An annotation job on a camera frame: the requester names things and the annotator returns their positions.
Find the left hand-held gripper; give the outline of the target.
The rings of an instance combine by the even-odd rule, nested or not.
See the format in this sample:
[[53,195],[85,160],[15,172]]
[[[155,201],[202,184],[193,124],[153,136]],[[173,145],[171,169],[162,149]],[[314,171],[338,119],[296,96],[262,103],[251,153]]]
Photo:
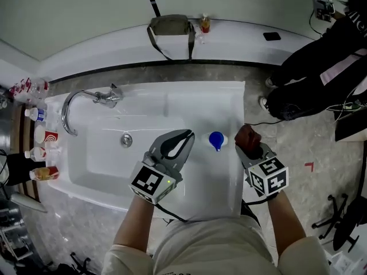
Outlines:
[[195,134],[190,129],[173,130],[157,137],[132,171],[131,191],[157,205],[182,181],[181,170],[194,142]]

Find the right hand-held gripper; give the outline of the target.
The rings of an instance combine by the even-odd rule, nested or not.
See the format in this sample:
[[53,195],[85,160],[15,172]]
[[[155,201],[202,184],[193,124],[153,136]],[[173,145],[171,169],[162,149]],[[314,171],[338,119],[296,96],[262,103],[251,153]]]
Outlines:
[[237,155],[243,167],[246,168],[246,180],[250,187],[259,197],[270,197],[288,187],[288,167],[280,161],[267,144],[260,142],[260,148],[262,157],[271,158],[249,166],[249,158],[238,145],[235,145]]

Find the dark red cloth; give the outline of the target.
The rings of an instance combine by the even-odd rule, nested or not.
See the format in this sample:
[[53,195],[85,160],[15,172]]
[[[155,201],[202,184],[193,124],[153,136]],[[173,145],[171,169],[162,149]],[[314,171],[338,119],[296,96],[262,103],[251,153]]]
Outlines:
[[261,135],[253,130],[249,124],[244,124],[235,136],[235,144],[244,153],[254,153],[260,147]]

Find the blue-capped soap bottle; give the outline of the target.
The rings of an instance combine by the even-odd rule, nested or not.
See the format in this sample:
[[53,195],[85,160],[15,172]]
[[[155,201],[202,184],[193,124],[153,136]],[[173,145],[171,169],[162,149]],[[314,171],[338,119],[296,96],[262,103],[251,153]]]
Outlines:
[[215,151],[219,152],[228,144],[228,137],[219,131],[203,134],[201,136],[202,143]]

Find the olive shoulder bag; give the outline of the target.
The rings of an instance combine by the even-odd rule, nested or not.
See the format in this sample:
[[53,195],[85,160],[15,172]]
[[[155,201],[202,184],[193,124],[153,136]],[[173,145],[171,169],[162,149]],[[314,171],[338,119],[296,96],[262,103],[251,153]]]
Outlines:
[[155,36],[182,36],[188,35],[188,60],[192,60],[196,31],[188,17],[180,14],[164,15],[152,18],[147,27],[147,34],[153,48],[160,52],[167,60],[172,59],[166,56],[158,47]]

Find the person's right forearm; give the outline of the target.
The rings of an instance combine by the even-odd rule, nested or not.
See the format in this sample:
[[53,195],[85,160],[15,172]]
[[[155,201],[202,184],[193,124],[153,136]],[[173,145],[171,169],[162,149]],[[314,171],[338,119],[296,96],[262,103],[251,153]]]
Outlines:
[[306,233],[284,191],[267,203],[280,257],[290,245],[305,238]]

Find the person's left forearm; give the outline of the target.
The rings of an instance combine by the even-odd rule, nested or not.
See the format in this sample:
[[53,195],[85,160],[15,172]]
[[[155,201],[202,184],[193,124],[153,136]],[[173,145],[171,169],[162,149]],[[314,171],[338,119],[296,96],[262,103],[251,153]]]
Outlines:
[[113,245],[121,245],[142,252],[147,251],[154,205],[134,196],[128,212],[114,238]]

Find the orange drink bottle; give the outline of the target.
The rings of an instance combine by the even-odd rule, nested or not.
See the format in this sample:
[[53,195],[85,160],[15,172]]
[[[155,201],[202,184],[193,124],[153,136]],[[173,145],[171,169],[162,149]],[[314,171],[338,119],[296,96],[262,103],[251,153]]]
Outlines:
[[211,20],[207,13],[203,13],[200,20],[200,29],[202,33],[209,33],[211,26]]

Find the amber tea bottle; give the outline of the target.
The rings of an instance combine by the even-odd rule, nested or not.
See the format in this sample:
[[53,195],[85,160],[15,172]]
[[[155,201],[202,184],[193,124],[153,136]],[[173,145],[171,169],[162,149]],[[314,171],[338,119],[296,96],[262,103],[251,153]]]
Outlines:
[[35,168],[29,172],[30,179],[37,181],[55,180],[58,176],[59,170],[56,166]]

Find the clear red-label bottle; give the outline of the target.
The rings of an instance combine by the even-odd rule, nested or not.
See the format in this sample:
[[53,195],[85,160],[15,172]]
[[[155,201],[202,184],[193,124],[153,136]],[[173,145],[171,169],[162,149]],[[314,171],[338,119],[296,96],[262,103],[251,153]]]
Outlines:
[[29,151],[24,152],[24,156],[27,159],[31,159],[34,162],[56,162],[61,154],[60,148],[44,148],[34,147]]

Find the blue-label water bottle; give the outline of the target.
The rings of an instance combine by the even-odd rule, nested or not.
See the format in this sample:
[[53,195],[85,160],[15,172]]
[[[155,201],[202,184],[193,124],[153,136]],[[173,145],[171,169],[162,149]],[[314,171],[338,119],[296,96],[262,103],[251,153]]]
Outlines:
[[39,121],[44,122],[46,120],[46,110],[41,108],[31,108],[31,109],[25,109],[24,112],[25,116],[30,118],[33,121]]

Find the leaning cream and black boards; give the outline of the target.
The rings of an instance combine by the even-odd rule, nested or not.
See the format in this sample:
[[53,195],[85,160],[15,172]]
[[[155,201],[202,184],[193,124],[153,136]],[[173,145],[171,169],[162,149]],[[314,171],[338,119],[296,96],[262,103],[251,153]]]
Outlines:
[[340,118],[335,126],[336,142],[367,140],[367,108]]

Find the person's beige shirt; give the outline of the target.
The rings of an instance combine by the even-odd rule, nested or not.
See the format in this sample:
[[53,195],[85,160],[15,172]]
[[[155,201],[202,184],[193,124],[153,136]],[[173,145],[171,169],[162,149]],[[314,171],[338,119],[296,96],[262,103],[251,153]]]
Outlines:
[[101,275],[330,275],[315,237],[291,244],[275,264],[251,217],[168,225],[155,254],[112,245]]

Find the chrome faucet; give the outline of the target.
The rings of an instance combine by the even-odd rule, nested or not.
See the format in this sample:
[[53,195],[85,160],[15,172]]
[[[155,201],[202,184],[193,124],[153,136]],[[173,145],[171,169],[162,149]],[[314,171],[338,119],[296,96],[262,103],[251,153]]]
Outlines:
[[71,92],[63,103],[63,107],[61,109],[61,122],[65,131],[72,136],[78,135],[78,132],[73,129],[69,123],[70,106],[77,96],[91,99],[95,104],[100,104],[109,108],[114,108],[119,101],[123,100],[124,97],[123,91],[115,84],[110,85],[110,90],[107,93],[90,92],[86,90]]

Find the black office chair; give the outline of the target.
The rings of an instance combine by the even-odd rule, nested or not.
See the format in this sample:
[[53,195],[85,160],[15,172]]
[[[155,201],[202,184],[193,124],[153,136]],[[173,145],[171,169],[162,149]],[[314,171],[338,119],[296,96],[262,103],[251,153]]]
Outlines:
[[336,231],[333,238],[334,251],[339,250],[346,242],[348,242],[350,243],[348,253],[350,253],[360,237],[358,235],[357,238],[352,238],[350,236],[351,233],[357,226],[367,223],[367,198],[362,197],[361,195],[357,196],[350,203],[346,212],[344,213],[343,211],[346,207],[348,195],[343,193],[341,197],[343,201],[340,207],[338,207],[336,198],[332,195],[329,195],[327,200],[332,201],[332,217],[323,222],[313,223],[311,227],[312,229],[318,229],[326,225],[329,226],[324,234],[319,235],[318,238],[320,240],[325,239],[331,230],[335,228]]
[[96,275],[88,269],[88,264],[91,262],[89,257],[84,261],[80,261],[75,252],[72,252],[70,257],[74,264],[59,264],[55,275]]

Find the red and white paper cup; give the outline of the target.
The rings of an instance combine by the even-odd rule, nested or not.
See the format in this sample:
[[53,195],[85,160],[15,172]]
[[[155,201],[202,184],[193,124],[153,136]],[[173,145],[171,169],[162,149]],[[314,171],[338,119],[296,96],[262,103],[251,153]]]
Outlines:
[[34,130],[34,140],[38,143],[57,142],[58,133],[38,125]]

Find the brown striped wooden board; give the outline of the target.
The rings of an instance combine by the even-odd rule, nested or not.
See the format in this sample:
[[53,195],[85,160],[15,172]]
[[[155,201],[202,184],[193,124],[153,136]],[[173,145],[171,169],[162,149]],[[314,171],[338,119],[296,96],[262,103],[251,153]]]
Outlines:
[[[31,133],[34,132],[34,124],[24,114],[27,106],[25,104],[18,105],[13,108],[11,120],[11,142],[10,151],[12,154],[23,153],[25,150],[32,148],[33,138]],[[28,197],[40,201],[37,183],[35,181],[27,181],[17,185],[17,190]]]

